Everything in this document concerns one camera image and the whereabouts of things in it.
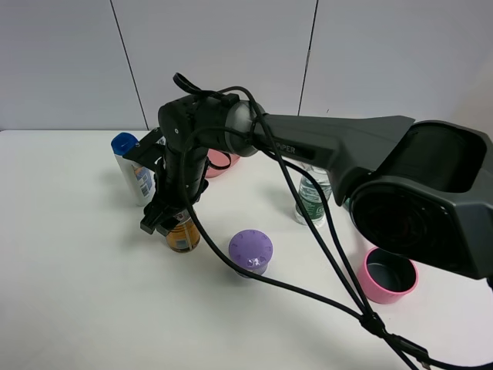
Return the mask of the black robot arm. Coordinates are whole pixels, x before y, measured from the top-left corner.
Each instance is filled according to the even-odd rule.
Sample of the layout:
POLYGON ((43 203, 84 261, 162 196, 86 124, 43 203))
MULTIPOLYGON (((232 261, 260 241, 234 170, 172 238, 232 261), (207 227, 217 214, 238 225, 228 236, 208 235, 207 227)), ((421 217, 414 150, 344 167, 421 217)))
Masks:
POLYGON ((165 146, 141 228, 167 227, 203 190, 211 149, 258 147, 327 172, 337 204, 389 253, 467 278, 492 275, 492 142, 481 132, 406 116, 270 115, 235 94, 188 95, 158 112, 165 146))

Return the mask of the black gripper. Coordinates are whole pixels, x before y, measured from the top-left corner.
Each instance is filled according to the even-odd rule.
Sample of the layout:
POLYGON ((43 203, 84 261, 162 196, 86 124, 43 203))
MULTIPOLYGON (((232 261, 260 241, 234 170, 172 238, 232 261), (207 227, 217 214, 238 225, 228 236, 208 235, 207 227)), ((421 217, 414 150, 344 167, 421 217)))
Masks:
POLYGON ((176 224, 177 215, 194 204, 206 188, 207 149, 193 148, 187 153, 164 149, 155 172, 156 191, 144 208, 140 229, 148 234, 156 230, 166 237, 176 224))

